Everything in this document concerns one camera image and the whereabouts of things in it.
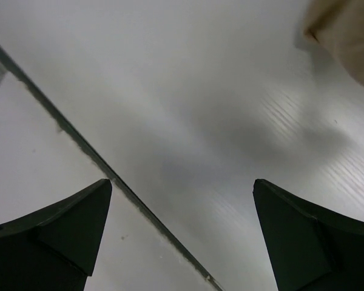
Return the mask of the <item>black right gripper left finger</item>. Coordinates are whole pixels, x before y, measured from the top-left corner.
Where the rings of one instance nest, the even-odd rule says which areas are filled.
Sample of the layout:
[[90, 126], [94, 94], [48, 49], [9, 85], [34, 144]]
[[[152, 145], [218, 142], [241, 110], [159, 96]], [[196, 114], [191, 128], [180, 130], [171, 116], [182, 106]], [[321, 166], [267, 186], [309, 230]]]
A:
[[0, 290], [84, 290], [112, 196], [101, 179], [78, 193], [0, 224]]

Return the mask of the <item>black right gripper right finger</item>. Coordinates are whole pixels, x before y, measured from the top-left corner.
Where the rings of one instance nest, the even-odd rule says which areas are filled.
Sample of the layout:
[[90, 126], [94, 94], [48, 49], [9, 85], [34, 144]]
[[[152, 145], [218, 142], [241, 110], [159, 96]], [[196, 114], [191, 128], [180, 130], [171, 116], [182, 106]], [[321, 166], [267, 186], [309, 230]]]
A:
[[278, 290], [364, 290], [364, 222], [265, 179], [253, 197]]

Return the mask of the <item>beige t shirt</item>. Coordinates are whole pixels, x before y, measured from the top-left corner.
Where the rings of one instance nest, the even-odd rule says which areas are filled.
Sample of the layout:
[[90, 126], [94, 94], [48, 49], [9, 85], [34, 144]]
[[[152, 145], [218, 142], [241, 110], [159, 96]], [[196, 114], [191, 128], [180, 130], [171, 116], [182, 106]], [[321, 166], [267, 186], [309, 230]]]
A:
[[302, 34], [323, 47], [364, 86], [364, 0], [311, 1], [303, 18]]

